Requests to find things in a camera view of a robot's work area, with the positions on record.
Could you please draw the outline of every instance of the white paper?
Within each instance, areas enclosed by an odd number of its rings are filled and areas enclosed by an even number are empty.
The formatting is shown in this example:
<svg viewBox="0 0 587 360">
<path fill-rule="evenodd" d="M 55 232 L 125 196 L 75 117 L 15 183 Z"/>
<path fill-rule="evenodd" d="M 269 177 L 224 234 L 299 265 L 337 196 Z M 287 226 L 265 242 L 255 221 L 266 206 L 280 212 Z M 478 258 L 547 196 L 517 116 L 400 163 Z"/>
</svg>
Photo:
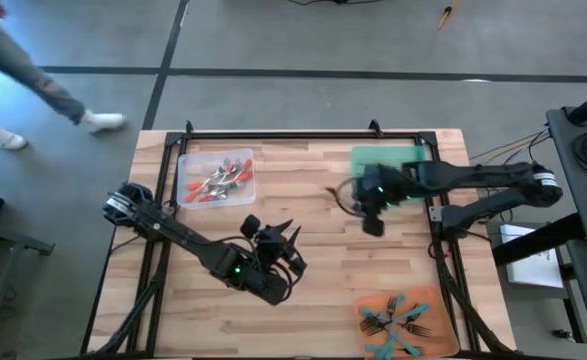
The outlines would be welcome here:
<svg viewBox="0 0 587 360">
<path fill-rule="evenodd" d="M 513 225 L 502 225 L 500 230 L 503 243 L 534 231 L 534 229 Z M 506 273 L 509 282 L 512 283 L 564 288 L 555 249 L 546 250 L 508 264 L 506 265 Z"/>
</svg>

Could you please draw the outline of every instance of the gray floor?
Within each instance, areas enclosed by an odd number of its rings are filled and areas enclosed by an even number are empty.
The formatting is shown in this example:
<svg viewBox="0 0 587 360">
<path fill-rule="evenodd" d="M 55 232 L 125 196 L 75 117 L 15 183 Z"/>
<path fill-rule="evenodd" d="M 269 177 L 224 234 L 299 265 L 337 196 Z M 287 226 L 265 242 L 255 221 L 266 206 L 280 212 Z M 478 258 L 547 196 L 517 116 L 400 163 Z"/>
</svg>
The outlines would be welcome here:
<svg viewBox="0 0 587 360">
<path fill-rule="evenodd" d="M 38 64 L 159 67 L 179 0 L 9 0 L 4 24 Z M 444 31 L 446 6 L 387 0 L 362 6 L 284 0 L 192 0 L 173 67 L 587 75 L 587 0 L 461 2 Z M 2 350 L 20 359 L 78 353 L 113 228 L 106 193 L 126 179 L 155 75 L 54 75 L 95 111 L 122 111 L 129 126 L 81 133 L 0 75 L 0 124 L 25 135 L 20 153 L 0 150 L 0 223 L 55 242 L 54 256 L 28 257 L 16 282 L 16 314 L 0 324 Z M 580 83 L 207 78 L 170 76 L 154 129 L 456 127 L 470 154 L 542 129 L 549 108 L 587 98 Z M 561 175 L 550 142 L 536 159 Z M 521 221 L 574 211 L 520 208 Z M 567 327 L 562 303 L 505 284 L 518 348 L 587 359 L 587 345 L 552 338 Z"/>
</svg>

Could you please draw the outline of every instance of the wooden tabletop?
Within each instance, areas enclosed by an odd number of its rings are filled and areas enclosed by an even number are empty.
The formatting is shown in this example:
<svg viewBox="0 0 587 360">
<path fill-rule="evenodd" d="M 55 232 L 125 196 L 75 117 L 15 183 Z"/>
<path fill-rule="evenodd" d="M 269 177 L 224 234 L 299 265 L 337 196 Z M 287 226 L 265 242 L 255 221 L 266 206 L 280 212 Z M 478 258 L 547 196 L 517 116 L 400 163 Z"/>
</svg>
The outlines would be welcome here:
<svg viewBox="0 0 587 360">
<path fill-rule="evenodd" d="M 468 165 L 460 130 L 430 131 L 437 133 L 442 160 Z M 165 135 L 165 131 L 140 133 L 130 181 L 155 189 Z M 248 292 L 227 289 L 192 254 L 173 247 L 156 355 L 360 357 L 362 346 L 353 311 L 357 297 L 439 284 L 435 262 L 427 255 L 430 232 L 422 202 L 387 211 L 382 217 L 386 235 L 373 238 L 362 232 L 359 219 L 340 211 L 324 190 L 349 176 L 353 146 L 372 145 L 414 144 L 391 139 L 190 141 L 188 153 L 251 148 L 257 199 L 246 206 L 180 210 L 178 220 L 209 239 L 218 239 L 239 235 L 249 214 L 263 224 L 294 219 L 294 225 L 302 226 L 297 247 L 308 269 L 291 298 L 273 307 Z M 169 167 L 165 199 L 172 188 L 175 158 Z M 456 190 L 450 199 L 452 204 L 464 205 L 477 200 L 477 194 L 472 189 Z M 114 246 L 133 236 L 128 229 L 118 229 Z M 490 244 L 469 237 L 460 247 L 473 305 L 501 341 L 515 348 Z M 130 311 L 143 252 L 144 240 L 138 240 L 111 256 L 89 350 L 103 345 Z M 465 349 L 464 321 L 459 307 L 456 310 Z M 147 323 L 145 316 L 141 346 Z"/>
</svg>

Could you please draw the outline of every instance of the white sneaker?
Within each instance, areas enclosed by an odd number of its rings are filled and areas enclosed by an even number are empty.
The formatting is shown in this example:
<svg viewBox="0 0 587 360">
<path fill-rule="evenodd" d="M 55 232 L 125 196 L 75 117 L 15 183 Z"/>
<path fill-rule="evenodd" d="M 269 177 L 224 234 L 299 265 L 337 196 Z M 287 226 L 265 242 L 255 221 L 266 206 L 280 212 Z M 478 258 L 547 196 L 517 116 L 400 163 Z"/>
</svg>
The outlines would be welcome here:
<svg viewBox="0 0 587 360">
<path fill-rule="evenodd" d="M 94 114 L 90 110 L 86 110 L 79 124 L 91 133 L 106 129 L 114 130 L 122 125 L 124 125 L 122 114 Z"/>
<path fill-rule="evenodd" d="M 2 129 L 0 127 L 0 147 L 6 150 L 20 150 L 27 144 L 26 139 L 20 135 Z"/>
</svg>

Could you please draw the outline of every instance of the gray pants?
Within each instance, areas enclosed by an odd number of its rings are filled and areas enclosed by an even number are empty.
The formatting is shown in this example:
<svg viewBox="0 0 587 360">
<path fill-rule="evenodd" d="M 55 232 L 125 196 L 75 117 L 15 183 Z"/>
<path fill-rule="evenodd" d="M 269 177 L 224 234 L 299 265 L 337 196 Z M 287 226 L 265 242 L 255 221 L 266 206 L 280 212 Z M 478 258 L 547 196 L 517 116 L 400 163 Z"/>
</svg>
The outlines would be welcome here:
<svg viewBox="0 0 587 360">
<path fill-rule="evenodd" d="M 0 72 L 39 95 L 57 113 L 77 124 L 84 105 L 73 98 L 55 80 L 35 66 L 28 54 L 0 27 Z"/>
</svg>

